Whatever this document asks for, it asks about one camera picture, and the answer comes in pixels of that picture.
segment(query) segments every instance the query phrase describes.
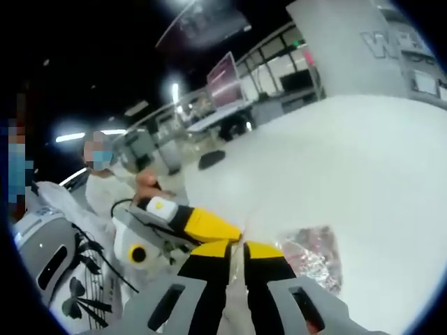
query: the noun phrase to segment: plastic bag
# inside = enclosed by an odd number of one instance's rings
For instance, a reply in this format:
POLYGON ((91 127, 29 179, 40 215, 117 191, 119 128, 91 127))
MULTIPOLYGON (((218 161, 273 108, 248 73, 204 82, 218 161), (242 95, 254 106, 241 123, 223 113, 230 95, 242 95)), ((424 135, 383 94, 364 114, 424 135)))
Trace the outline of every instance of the plastic bag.
POLYGON ((328 227, 305 228, 284 234, 275 246, 297 276, 308 276, 334 295, 342 288, 342 264, 333 231, 328 227))

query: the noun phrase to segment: yellow circle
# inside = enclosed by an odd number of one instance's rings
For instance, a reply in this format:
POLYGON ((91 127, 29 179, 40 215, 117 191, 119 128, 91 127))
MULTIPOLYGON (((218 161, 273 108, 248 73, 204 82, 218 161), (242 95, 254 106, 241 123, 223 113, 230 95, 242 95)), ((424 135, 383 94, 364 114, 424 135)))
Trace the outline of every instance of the yellow circle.
POLYGON ((144 246, 142 246, 141 244, 132 244, 131 247, 129 248, 129 260, 134 264, 139 264, 141 262, 144 262, 145 258, 147 258, 146 248, 144 246), (133 252, 137 249, 142 249, 145 252, 145 257, 143 260, 135 259, 133 252))

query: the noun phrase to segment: hand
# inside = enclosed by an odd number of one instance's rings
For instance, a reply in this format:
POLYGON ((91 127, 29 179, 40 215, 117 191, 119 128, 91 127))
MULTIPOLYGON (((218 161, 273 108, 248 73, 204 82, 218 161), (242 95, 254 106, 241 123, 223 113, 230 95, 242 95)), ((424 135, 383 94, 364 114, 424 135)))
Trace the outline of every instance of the hand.
POLYGON ((174 195, 169 191, 161 191, 157 188, 157 180, 155 174, 149 170, 144 169, 137 174, 135 178, 137 183, 137 192, 133 197, 133 202, 138 204, 142 199, 162 197, 171 199, 174 195))

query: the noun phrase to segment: blue face mask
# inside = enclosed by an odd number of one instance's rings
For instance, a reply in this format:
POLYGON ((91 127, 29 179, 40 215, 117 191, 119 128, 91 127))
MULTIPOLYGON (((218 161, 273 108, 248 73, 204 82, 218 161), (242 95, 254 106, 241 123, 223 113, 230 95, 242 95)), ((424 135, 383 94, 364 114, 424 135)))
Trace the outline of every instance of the blue face mask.
POLYGON ((25 144, 8 144, 8 202, 17 203, 17 196, 25 194, 26 180, 34 173, 34 162, 25 157, 25 144))
POLYGON ((93 151, 93 170, 102 171, 110 167, 113 152, 111 150, 93 151))

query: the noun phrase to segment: face mask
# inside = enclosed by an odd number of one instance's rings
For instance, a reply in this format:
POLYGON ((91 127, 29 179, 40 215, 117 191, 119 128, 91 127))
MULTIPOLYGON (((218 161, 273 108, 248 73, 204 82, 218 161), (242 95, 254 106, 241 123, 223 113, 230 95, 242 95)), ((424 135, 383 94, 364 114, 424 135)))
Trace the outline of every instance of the face mask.
POLYGON ((110 167, 110 161, 112 160, 113 152, 110 150, 105 151, 93 151, 93 170, 102 171, 110 167))
POLYGON ((28 179, 34 173, 33 161, 27 161, 25 144, 8 144, 8 202, 17 203, 17 196, 25 194, 28 179))

